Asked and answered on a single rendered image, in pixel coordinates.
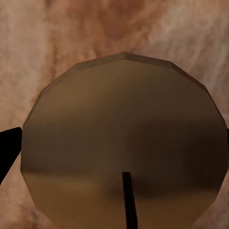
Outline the pillar candle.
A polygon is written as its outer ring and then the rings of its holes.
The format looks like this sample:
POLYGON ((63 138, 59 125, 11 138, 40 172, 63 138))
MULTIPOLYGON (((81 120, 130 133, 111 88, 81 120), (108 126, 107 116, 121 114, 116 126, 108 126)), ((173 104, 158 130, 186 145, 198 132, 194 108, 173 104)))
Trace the pillar candle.
POLYGON ((76 63, 23 124, 22 177, 59 229, 186 229, 228 169, 224 118, 171 61, 123 52, 76 63))

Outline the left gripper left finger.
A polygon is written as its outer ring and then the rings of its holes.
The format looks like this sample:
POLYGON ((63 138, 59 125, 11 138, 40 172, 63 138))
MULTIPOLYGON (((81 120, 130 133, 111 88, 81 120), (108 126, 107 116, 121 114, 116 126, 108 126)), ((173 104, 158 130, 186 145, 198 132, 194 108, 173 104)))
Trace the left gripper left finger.
POLYGON ((0 132, 0 184, 21 151, 22 128, 0 132))

